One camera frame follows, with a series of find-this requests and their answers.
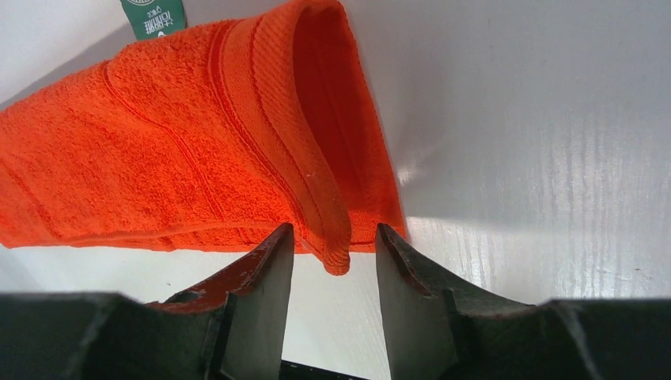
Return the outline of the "orange towel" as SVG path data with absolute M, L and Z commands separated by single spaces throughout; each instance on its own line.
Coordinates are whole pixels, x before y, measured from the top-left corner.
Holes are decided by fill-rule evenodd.
M 242 252 L 348 272 L 405 233 L 346 11 L 290 1 L 126 46 L 1 114 L 1 243 Z

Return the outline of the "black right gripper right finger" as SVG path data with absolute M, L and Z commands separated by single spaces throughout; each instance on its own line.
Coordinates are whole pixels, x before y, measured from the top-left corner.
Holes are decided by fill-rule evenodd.
M 555 299 L 486 291 L 376 232 L 376 273 L 394 379 L 667 379 L 668 299 Z

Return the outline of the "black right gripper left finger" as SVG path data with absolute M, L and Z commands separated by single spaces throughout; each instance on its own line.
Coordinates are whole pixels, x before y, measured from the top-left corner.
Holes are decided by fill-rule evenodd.
M 277 379 L 294 266 L 284 223 L 163 302 L 118 293 L 4 293 L 4 379 Z

